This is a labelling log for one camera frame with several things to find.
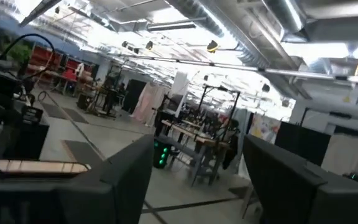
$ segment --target colorful poster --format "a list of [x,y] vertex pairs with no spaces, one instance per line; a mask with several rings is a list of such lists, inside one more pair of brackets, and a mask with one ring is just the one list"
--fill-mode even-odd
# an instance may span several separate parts
[[[281,121],[255,114],[252,120],[251,128],[249,129],[249,134],[274,144],[274,142],[276,141],[278,130],[280,129],[280,125]],[[244,179],[250,180],[247,165],[243,156],[241,156],[239,164],[239,176]]]
[[255,114],[249,134],[274,144],[281,121]]

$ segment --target cable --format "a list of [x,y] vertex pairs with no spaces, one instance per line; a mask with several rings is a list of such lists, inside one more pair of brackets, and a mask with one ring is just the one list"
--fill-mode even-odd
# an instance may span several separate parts
[[[53,58],[52,61],[54,62],[55,61],[55,47],[53,46],[51,41],[49,41],[46,37],[44,37],[44,36],[42,36],[40,34],[24,34],[24,35],[18,37],[15,41],[13,41],[11,44],[9,44],[9,46],[0,55],[0,60],[2,58],[4,58],[7,55],[7,53],[13,48],[13,46],[15,46],[20,40],[22,40],[25,37],[31,37],[31,36],[40,37],[41,39],[43,39],[44,41],[46,41],[49,44],[50,48],[52,49],[52,58]],[[41,71],[39,71],[39,72],[37,72],[37,73],[35,73],[33,75],[30,75],[28,77],[25,77],[25,78],[23,78],[23,80],[32,78],[32,77],[37,76],[37,75],[40,75],[41,73],[45,72],[48,69],[49,69],[49,64],[43,70],[41,70]]]

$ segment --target pink fabric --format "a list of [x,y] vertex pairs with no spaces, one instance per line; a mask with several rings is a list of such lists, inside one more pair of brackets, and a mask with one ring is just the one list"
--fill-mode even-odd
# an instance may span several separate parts
[[168,88],[155,84],[146,84],[139,96],[136,108],[132,117],[142,123],[150,123],[154,117],[154,110],[161,105],[163,95],[168,92]]

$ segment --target wooden board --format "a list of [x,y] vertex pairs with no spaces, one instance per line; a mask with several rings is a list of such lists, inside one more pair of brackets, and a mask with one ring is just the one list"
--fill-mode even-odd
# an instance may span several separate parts
[[[183,134],[186,134],[187,136],[191,137],[191,138],[196,138],[195,140],[198,142],[201,142],[205,145],[209,145],[209,146],[214,146],[216,144],[216,140],[215,139],[210,139],[208,138],[208,135],[205,133],[193,133],[191,131],[188,131],[182,127],[179,127],[175,124],[172,124],[169,121],[161,121],[163,124],[170,126],[172,129],[177,130]],[[224,148],[230,148],[229,144],[227,142],[219,142],[219,147],[224,147]]]

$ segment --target concrete floor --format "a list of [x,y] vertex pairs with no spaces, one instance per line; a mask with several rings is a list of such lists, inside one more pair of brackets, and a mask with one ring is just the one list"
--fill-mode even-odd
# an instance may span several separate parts
[[[50,93],[53,101],[59,106],[71,108],[79,112],[89,124],[75,123],[81,130],[69,120],[51,118],[45,113],[50,124],[50,129],[41,154],[41,159],[55,161],[72,161],[72,157],[63,147],[63,140],[88,142],[91,141],[103,157],[109,157],[139,139],[144,134],[152,134],[153,129],[132,120],[122,112],[117,119],[106,119],[85,114],[76,107],[76,99],[62,96],[58,93]],[[49,97],[44,103],[53,105]],[[42,108],[39,102],[36,107]],[[149,188],[146,195],[144,213],[140,217],[140,224],[168,223],[168,224],[192,224],[192,223],[257,223],[257,217],[253,209],[249,209],[246,218],[240,216],[242,200],[228,191],[231,187],[243,187],[247,181],[227,172],[220,172],[221,178],[213,186],[208,186],[207,181],[198,181],[194,187],[190,187],[188,180],[188,168],[179,162],[175,162],[171,169],[153,169]],[[188,204],[197,202],[209,202],[213,200],[226,200],[197,207],[189,207]],[[177,209],[172,206],[183,205]]]

